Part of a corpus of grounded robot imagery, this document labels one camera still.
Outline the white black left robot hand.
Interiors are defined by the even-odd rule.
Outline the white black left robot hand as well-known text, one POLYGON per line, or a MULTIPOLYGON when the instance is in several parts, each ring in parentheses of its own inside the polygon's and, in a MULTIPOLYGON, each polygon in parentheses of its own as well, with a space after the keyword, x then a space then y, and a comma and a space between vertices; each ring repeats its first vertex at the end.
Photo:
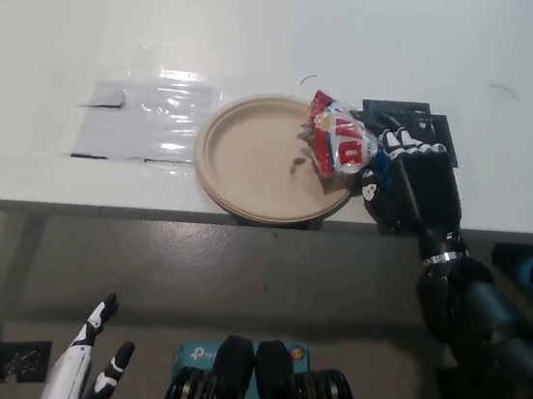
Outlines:
POLYGON ((92 351, 104 324, 118 310, 117 294, 102 300, 83 323, 70 345, 56 360, 40 399, 110 399, 116 390, 135 350, 131 341, 124 343, 112 356, 93 383, 88 383, 92 351))

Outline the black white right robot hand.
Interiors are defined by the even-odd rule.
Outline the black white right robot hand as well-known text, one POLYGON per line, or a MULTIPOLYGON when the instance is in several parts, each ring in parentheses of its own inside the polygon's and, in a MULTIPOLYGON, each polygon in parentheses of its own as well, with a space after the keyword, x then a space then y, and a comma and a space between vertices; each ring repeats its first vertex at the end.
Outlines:
POLYGON ((405 115, 372 112, 364 124, 379 150, 361 172, 361 196, 380 231, 416 238, 424 265, 466 256, 461 198, 442 140, 405 115))

